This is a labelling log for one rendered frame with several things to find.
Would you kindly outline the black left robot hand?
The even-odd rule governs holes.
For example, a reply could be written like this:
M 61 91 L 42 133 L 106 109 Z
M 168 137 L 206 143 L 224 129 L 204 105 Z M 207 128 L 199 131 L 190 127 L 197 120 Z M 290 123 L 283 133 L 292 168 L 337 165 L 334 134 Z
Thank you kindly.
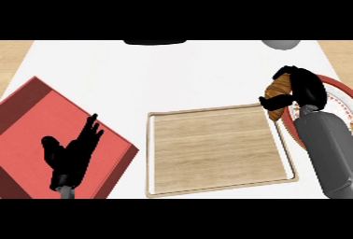
M 76 189 L 82 184 L 94 151 L 104 134 L 104 131 L 98 130 L 97 117 L 97 114 L 88 117 L 80 135 L 66 147 L 52 136 L 42 138 L 45 161 L 52 168 L 52 190 L 64 186 Z

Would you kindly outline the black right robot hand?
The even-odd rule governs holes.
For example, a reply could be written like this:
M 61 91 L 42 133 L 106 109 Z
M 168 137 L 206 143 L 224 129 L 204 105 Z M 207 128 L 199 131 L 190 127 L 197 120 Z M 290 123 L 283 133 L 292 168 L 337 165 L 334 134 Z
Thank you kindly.
M 323 110 L 327 105 L 327 91 L 318 75 L 298 66 L 284 66 L 274 75 L 274 80 L 284 73 L 290 74 L 292 93 L 281 94 L 271 99 L 262 96 L 264 108 L 274 111 L 298 102 L 300 106 L 312 105 L 318 110 Z

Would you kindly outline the brown croissant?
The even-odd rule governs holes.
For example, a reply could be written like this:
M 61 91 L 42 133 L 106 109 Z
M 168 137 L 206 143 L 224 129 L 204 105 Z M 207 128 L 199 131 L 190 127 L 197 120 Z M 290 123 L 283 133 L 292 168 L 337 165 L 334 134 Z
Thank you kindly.
M 271 99 L 281 94 L 292 93 L 292 81 L 290 74 L 284 73 L 272 82 L 265 90 L 265 98 Z M 281 119 L 284 113 L 284 108 L 280 108 L 274 111 L 268 111 L 268 116 L 272 121 L 278 121 Z

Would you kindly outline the red rimmed patterned plate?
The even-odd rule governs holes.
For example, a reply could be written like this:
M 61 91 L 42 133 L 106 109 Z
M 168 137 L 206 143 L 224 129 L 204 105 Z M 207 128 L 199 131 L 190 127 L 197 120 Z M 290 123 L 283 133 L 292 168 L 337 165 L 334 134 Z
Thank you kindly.
M 320 78 L 327 91 L 327 105 L 323 111 L 336 114 L 342 118 L 349 132 L 353 134 L 353 90 L 334 78 L 327 76 L 320 76 Z M 295 103 L 284 109 L 281 121 L 293 139 L 305 147 L 295 125 L 299 117 L 300 105 Z

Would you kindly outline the pale wooden tray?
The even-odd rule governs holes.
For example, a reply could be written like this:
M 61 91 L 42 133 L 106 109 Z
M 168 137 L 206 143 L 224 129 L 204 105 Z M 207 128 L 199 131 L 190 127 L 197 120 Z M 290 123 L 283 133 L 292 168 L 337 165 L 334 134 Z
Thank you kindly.
M 298 180 L 281 126 L 268 120 L 259 104 L 148 115 L 148 197 Z

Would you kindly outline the red placemat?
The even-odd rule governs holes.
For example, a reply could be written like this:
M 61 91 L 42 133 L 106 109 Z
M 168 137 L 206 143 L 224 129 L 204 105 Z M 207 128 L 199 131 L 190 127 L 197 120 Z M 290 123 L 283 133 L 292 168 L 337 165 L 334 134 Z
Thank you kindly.
M 0 199 L 104 199 L 137 153 L 39 78 L 0 102 Z

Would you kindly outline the grey rounded object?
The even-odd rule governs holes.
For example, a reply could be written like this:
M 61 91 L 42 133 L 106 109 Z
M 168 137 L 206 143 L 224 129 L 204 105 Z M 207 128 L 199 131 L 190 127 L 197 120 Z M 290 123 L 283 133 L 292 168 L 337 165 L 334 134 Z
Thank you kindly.
M 290 50 L 300 44 L 300 40 L 264 40 L 264 44 L 271 49 Z

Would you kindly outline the black rounded appliance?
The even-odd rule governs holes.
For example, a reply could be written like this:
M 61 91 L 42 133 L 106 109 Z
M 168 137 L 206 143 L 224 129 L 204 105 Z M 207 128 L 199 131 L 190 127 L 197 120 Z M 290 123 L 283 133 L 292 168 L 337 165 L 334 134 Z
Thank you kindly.
M 123 40 L 128 45 L 137 46 L 163 46 L 182 44 L 187 40 Z

